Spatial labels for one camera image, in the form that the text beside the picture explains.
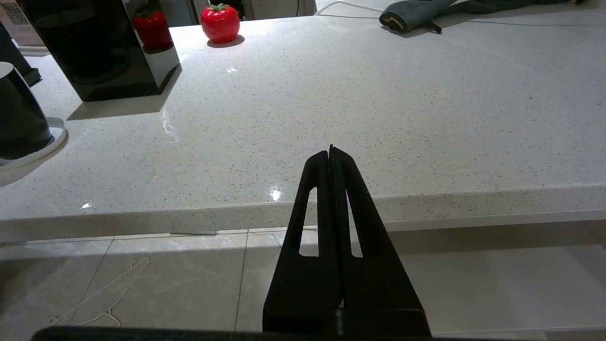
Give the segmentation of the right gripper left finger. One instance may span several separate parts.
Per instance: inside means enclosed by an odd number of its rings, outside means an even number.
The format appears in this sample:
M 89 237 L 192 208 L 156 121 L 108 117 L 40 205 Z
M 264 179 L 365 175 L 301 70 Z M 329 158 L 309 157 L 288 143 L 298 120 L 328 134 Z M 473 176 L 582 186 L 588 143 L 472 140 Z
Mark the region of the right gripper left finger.
M 341 291 L 329 185 L 329 155 L 321 151 L 310 157 L 303 168 L 264 302 L 264 332 L 335 332 L 335 314 L 341 302 Z M 317 190 L 319 254 L 316 257 L 300 254 L 309 193 L 313 188 Z

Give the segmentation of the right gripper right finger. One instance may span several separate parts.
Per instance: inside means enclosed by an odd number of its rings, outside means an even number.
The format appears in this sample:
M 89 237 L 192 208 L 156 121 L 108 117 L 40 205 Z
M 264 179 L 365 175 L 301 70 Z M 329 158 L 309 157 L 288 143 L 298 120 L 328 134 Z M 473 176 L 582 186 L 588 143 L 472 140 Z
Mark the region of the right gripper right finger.
M 344 333 L 429 337 L 424 308 L 357 164 L 334 146 L 330 174 Z

